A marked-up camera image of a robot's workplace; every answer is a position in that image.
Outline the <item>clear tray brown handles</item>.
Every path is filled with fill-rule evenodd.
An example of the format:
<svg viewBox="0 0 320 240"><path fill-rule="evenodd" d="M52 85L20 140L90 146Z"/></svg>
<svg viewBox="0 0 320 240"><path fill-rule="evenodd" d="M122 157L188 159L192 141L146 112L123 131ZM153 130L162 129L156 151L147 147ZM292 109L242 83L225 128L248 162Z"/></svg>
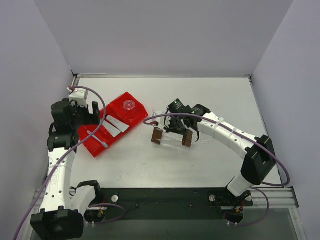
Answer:
<svg viewBox="0 0 320 240"><path fill-rule="evenodd" d="M164 129L155 127L151 136L151 142L157 145L165 146L183 146L185 148L191 148L193 144L210 144L213 143L214 139L209 137L200 136L196 134L194 138L194 132L187 130L186 134L179 135L177 133L167 132Z"/></svg>

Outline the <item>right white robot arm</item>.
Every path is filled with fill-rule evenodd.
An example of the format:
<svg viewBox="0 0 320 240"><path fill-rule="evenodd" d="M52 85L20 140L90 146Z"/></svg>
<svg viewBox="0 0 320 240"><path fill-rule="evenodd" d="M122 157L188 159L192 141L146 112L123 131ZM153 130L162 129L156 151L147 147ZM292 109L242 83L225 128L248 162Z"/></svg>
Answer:
<svg viewBox="0 0 320 240"><path fill-rule="evenodd" d="M235 197L240 197L253 186L261 185L276 165L270 156L275 151L269 137L257 137L241 131L201 104L190 107L176 99L165 113L167 116L160 118L160 124L167 132L186 136L192 129L219 141L243 160L240 173L226 187Z"/></svg>

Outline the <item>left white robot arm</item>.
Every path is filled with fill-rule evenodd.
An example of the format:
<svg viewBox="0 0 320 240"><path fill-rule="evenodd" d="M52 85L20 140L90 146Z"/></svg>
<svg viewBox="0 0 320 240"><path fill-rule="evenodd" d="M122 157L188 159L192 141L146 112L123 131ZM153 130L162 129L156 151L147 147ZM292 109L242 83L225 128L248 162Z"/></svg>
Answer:
<svg viewBox="0 0 320 240"><path fill-rule="evenodd" d="M81 126L100 123L97 102L92 102L92 109L90 113L85 100L67 98L51 106L53 123L47 139L49 166L44 197L39 212L30 219L30 225L42 240L81 238L88 206L96 206L103 199L102 192L96 189L96 181L80 186L70 196L72 166L80 139L78 130Z"/></svg>

